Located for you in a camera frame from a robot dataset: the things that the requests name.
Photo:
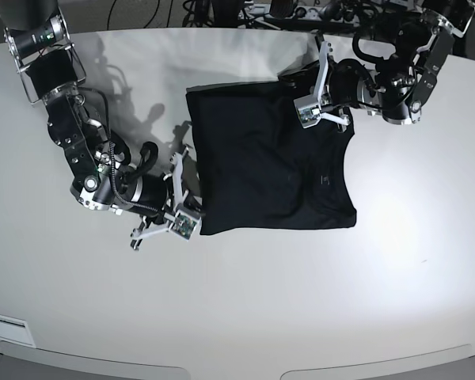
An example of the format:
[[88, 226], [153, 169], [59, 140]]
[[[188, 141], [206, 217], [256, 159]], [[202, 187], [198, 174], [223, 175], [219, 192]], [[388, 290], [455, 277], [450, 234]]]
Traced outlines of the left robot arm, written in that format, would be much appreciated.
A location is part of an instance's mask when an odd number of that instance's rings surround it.
[[454, 42], [475, 14], [475, 1], [423, 1], [413, 12], [384, 13], [352, 37], [353, 57], [336, 61], [319, 43], [313, 90], [294, 100], [304, 128], [322, 120], [345, 129], [350, 108], [395, 125], [420, 121]]

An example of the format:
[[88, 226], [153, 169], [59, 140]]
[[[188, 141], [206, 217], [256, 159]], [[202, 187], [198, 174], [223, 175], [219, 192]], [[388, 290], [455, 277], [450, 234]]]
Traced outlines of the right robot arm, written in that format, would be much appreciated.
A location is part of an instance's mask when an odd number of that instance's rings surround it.
[[86, 70], [57, 1], [0, 1], [0, 18], [28, 101], [44, 105], [50, 139], [63, 149], [74, 176], [74, 198], [91, 211], [137, 214], [141, 222], [131, 232], [134, 250], [163, 233], [189, 240], [203, 213], [183, 181], [188, 146], [174, 150], [169, 169], [160, 175], [151, 172], [159, 153], [154, 142], [143, 143], [139, 163], [133, 164], [110, 119], [89, 113], [86, 93], [100, 96], [106, 112], [108, 98], [84, 85]]

